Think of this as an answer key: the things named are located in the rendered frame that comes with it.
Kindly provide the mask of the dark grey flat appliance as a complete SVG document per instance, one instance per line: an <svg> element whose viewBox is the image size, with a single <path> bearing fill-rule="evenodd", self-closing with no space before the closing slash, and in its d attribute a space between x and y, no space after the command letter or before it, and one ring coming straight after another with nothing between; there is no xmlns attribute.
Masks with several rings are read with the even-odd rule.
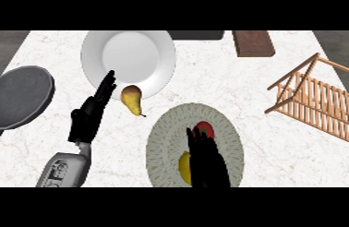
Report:
<svg viewBox="0 0 349 227"><path fill-rule="evenodd" d="M168 35L175 41L217 41L221 39L221 30L170 30Z"/></svg>

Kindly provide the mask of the brown wooden block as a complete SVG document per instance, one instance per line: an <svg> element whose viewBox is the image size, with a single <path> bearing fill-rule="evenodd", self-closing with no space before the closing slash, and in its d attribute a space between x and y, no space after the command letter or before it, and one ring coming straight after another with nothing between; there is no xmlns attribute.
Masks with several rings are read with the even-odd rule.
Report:
<svg viewBox="0 0 349 227"><path fill-rule="evenodd" d="M264 30L233 30L232 35L238 57L272 57L275 55L270 36Z"/></svg>

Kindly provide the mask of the dark grey round pan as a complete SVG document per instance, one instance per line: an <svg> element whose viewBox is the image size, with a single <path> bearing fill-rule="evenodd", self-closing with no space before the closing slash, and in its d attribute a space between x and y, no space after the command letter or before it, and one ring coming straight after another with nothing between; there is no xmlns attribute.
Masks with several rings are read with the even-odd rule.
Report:
<svg viewBox="0 0 349 227"><path fill-rule="evenodd" d="M0 76L0 136L28 124L51 102L54 79L39 66L20 66Z"/></svg>

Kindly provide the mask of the yellow brown pear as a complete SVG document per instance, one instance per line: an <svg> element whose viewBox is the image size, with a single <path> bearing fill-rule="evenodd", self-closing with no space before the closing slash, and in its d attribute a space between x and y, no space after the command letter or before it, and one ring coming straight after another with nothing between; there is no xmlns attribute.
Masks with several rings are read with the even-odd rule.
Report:
<svg viewBox="0 0 349 227"><path fill-rule="evenodd" d="M144 116L141 114L141 106L140 106L141 91L134 85L128 85L121 90L119 99L122 104L127 106L130 112L136 116Z"/></svg>

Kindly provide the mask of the round grey woven placemat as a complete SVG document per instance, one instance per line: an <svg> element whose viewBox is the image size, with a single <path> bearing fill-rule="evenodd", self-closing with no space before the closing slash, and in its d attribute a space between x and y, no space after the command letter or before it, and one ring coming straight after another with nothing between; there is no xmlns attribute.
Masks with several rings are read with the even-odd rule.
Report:
<svg viewBox="0 0 349 227"><path fill-rule="evenodd" d="M243 149L235 127L223 113L201 103L173 107L159 117L146 144L147 179L153 187L189 187L180 176L178 160L187 148L186 128L207 122L214 131L217 152L224 160L230 187L238 187L243 171Z"/></svg>

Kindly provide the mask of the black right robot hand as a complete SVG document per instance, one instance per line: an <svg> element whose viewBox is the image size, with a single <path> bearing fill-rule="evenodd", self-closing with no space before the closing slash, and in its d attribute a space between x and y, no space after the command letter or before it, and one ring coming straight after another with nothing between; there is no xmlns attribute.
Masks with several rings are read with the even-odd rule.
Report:
<svg viewBox="0 0 349 227"><path fill-rule="evenodd" d="M215 141L196 127L186 129L186 136L190 154L190 185L193 187L229 187L229 174Z"/></svg>

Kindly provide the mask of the white round plate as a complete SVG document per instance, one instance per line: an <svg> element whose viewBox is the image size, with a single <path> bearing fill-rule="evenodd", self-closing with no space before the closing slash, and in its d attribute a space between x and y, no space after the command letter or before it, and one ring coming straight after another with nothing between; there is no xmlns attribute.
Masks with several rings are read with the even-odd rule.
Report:
<svg viewBox="0 0 349 227"><path fill-rule="evenodd" d="M82 40L79 62L84 76L94 87L113 71L112 98L134 85L141 98L165 87L175 68L174 42L165 30L90 30Z"/></svg>

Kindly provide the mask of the red tomato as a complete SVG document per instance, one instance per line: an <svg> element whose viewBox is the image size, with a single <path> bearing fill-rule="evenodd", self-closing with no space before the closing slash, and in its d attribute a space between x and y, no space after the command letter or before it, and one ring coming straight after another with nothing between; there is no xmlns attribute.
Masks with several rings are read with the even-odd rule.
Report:
<svg viewBox="0 0 349 227"><path fill-rule="evenodd" d="M199 132L204 132L204 133L205 133L205 136L208 136L209 138L214 138L214 137L215 137L215 136L214 136L214 129L212 129L212 127L211 127L211 125L209 125L208 122L199 121L199 122L196 123L196 128L198 128Z"/></svg>

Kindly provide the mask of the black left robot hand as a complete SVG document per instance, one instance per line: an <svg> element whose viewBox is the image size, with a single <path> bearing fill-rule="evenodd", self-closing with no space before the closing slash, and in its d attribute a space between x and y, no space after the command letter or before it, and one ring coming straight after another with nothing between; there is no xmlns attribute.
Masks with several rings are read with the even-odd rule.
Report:
<svg viewBox="0 0 349 227"><path fill-rule="evenodd" d="M99 129L103 109L115 89L113 82L113 71L110 70L99 83L96 94L85 99L79 108L70 112L69 142L91 143Z"/></svg>

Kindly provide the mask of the wooden tiered shelf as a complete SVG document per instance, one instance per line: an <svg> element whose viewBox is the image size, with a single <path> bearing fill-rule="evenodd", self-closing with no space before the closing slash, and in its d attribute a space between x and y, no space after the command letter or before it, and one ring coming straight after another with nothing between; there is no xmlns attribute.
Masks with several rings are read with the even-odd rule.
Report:
<svg viewBox="0 0 349 227"><path fill-rule="evenodd" d="M349 67L314 53L269 85L276 101L264 113L276 111L349 142L349 92L310 76L319 62L349 73Z"/></svg>

